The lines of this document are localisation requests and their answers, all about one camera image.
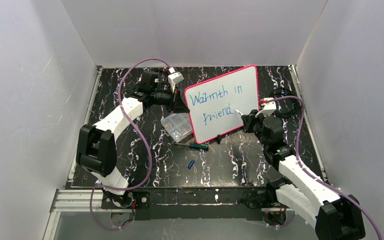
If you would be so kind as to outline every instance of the white partition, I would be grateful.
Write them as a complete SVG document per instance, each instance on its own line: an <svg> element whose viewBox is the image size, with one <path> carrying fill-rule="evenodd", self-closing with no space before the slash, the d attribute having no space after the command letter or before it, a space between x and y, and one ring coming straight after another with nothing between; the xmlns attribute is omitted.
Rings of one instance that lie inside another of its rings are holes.
<svg viewBox="0 0 384 240"><path fill-rule="evenodd" d="M62 2L97 65L193 67L296 64L326 0Z"/></svg>
<svg viewBox="0 0 384 240"><path fill-rule="evenodd" d="M42 239L96 66L59 0L0 0L0 240Z"/></svg>
<svg viewBox="0 0 384 240"><path fill-rule="evenodd" d="M297 69L330 182L360 201L384 238L384 1L329 0Z"/></svg>

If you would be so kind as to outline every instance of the blue object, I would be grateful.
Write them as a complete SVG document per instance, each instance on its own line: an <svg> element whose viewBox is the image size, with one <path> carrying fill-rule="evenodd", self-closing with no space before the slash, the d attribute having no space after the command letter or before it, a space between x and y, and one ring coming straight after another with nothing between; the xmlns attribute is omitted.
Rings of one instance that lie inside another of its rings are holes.
<svg viewBox="0 0 384 240"><path fill-rule="evenodd" d="M192 166L194 165L194 163L195 163L195 160L190 161L190 162L189 162L189 165L187 166L187 168L188 168L188 169L191 169Z"/></svg>

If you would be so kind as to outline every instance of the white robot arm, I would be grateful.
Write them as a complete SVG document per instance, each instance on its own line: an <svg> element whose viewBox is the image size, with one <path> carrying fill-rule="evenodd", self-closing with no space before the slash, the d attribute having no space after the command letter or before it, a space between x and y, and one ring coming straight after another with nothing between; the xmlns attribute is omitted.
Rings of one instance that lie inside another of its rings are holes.
<svg viewBox="0 0 384 240"><path fill-rule="evenodd" d="M282 120L271 115L273 101L263 104L260 111L244 115L238 111L244 130L254 133L267 162L283 178L266 185L266 201L293 209L310 224L320 240L357 240L365 237L362 212L350 201L320 184L319 177L295 156L295 150L284 142Z"/></svg>
<svg viewBox="0 0 384 240"><path fill-rule="evenodd" d="M170 113L189 113L176 87L183 80L182 74L172 67L168 72L168 81L162 81L157 72L144 71L141 81L127 90L121 104L130 119L138 118L144 108L152 105L164 105ZM96 176L103 186L124 189L129 185L116 166L116 140L129 124L121 108L116 107L104 119L80 129L76 163ZM125 193L124 190L106 190L116 196Z"/></svg>

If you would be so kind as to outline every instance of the clear plastic container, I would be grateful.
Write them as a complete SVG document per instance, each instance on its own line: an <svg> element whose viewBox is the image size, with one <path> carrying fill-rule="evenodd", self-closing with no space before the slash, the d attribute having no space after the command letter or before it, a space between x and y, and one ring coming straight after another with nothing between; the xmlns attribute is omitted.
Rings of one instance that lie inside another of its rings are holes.
<svg viewBox="0 0 384 240"><path fill-rule="evenodd" d="M179 143L192 133L191 120L188 113L173 113L161 120L165 132Z"/></svg>

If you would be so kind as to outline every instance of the marble-patterned table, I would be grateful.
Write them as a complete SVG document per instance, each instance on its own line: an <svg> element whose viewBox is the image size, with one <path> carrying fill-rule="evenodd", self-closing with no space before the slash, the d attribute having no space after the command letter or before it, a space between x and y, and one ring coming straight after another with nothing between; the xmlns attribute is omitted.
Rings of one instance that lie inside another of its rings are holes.
<svg viewBox="0 0 384 240"><path fill-rule="evenodd" d="M238 68L240 67L176 67L185 78L178 86L183 91L188 86ZM91 108L90 124L103 119L118 106L117 87L127 70L128 68L108 68L102 71ZM123 90L140 79L143 70L143 68L134 69L126 79ZM295 92L288 66L258 66L257 71L260 98L267 97L278 87L285 87ZM287 108L290 104L283 102L281 106ZM160 121L168 115L165 107L153 106L135 121L151 146L153 157L152 174L144 185L147 189L260 188L268 181L281 177L266 162L263 148L254 134L237 130L226 135L221 144L211 141L208 151L189 149L186 146L174 145L173 139L165 135ZM295 146L298 122L297 117L283 120L285 139L292 147ZM193 138L188 138L188 142L193 142ZM121 174L128 179L130 186L140 183L148 170L144 143L132 126L129 126L117 139L116 144L117 167ZM305 124L301 133L300 155L311 170L319 176L322 175ZM195 160L195 164L188 169L191 160ZM91 188L96 180L92 174L77 166L71 187Z"/></svg>

